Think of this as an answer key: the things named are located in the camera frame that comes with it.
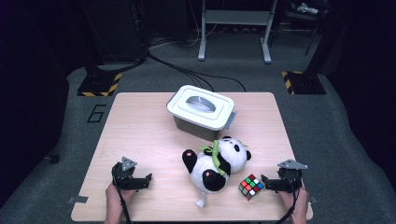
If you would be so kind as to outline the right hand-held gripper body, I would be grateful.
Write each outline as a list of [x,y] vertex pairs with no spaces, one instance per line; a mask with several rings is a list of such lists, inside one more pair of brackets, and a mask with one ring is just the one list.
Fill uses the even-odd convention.
[[303,170],[308,166],[294,160],[282,161],[277,165],[280,179],[280,191],[294,192],[302,186]]

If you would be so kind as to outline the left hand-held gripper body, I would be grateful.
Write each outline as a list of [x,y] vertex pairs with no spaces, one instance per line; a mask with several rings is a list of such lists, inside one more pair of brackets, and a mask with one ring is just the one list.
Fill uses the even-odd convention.
[[137,189],[133,174],[136,162],[122,157],[112,168],[112,184],[119,189]]

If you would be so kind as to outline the colourful puzzle cube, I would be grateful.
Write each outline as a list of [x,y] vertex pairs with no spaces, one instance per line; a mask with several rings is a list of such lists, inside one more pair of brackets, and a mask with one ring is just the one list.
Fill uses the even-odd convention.
[[238,190],[247,201],[250,201],[263,189],[264,184],[254,174],[247,176],[238,186]]

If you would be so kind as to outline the panda plush toy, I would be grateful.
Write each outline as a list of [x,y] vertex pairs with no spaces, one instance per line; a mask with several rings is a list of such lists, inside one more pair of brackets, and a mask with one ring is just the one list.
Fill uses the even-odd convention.
[[222,190],[232,174],[245,168],[251,153],[240,140],[231,136],[214,140],[210,146],[202,145],[199,150],[195,153],[186,149],[182,160],[200,195],[196,204],[204,207],[206,195]]

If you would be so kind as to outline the translucent brown storage box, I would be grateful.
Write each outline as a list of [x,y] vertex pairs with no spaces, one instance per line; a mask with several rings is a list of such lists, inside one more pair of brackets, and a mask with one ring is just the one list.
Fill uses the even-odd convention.
[[188,122],[184,119],[180,119],[174,117],[174,121],[176,126],[183,132],[192,134],[199,138],[205,139],[206,141],[213,142],[220,138],[220,135],[223,133],[224,130],[229,130],[233,124],[233,121],[236,117],[236,112],[232,112],[228,120],[226,121],[225,126],[220,130],[210,130],[208,128],[199,126],[197,124],[193,124]]

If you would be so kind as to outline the white box lid grey handle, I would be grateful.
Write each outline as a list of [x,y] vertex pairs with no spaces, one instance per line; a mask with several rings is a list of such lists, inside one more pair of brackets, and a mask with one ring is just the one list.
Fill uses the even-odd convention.
[[192,85],[182,86],[166,107],[175,118],[211,131],[228,130],[236,116],[233,99]]

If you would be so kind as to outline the person's left hand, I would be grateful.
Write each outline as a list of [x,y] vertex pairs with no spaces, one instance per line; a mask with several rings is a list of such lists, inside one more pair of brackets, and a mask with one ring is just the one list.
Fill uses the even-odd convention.
[[[135,194],[135,191],[122,189],[120,193],[125,203],[129,204]],[[110,184],[106,189],[106,215],[108,217],[119,217],[122,212],[123,209],[120,201],[120,195],[116,187]]]

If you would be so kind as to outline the person's right hand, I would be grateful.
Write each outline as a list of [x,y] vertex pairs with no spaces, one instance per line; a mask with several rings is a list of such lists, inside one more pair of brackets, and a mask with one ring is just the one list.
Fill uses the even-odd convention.
[[292,193],[287,193],[286,191],[280,191],[278,195],[280,196],[282,203],[284,204],[286,209],[290,209],[292,206],[294,206],[294,210],[290,215],[290,218],[306,218],[309,195],[304,187],[300,187],[298,190],[296,190],[297,200],[294,200]]

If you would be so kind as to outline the black yellow striped base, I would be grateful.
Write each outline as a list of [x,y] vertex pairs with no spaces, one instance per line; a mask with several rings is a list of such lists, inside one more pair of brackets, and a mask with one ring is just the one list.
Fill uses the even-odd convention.
[[118,87],[121,77],[122,74],[103,75],[100,81],[85,77],[78,87],[78,96],[111,96]]
[[326,94],[317,76],[310,77],[301,71],[282,71],[289,94]]

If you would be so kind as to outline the black cabinet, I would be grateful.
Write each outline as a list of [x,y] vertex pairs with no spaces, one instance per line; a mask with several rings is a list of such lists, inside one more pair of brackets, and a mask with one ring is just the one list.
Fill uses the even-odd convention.
[[142,16],[136,0],[81,0],[103,63],[146,59]]

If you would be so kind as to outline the dark chair with cloth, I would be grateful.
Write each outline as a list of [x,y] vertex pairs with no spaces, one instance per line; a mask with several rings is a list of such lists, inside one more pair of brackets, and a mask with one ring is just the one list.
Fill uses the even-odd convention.
[[305,55],[308,54],[321,21],[330,13],[330,0],[284,0],[283,15],[312,27]]

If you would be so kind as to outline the grey metal stand frame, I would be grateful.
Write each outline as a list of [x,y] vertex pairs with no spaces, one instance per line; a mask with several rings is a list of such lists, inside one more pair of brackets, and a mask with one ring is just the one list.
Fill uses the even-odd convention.
[[202,62],[205,59],[206,50],[206,26],[208,24],[236,24],[236,25],[259,25],[265,27],[264,37],[261,38],[262,55],[265,63],[272,62],[268,39],[272,29],[273,20],[276,14],[276,5],[278,0],[270,0],[271,8],[266,11],[242,11],[242,10],[224,10],[224,9],[207,9],[206,0],[202,0],[201,10],[201,42],[198,52],[198,60]]

